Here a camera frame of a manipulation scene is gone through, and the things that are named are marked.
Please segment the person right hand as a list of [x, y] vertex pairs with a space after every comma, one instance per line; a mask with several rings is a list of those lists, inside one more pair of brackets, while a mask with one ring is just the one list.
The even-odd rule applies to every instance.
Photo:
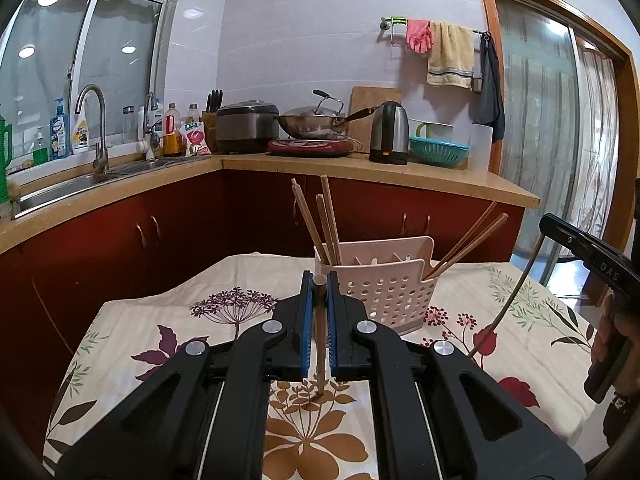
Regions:
[[603, 362], [608, 357], [608, 352], [612, 349], [610, 340], [615, 332], [627, 337], [631, 342], [631, 348], [613, 386], [620, 396], [635, 396], [639, 393], [639, 319], [629, 310], [618, 311], [612, 318], [615, 299], [614, 292], [610, 292], [604, 300], [596, 338], [591, 348], [591, 363]]

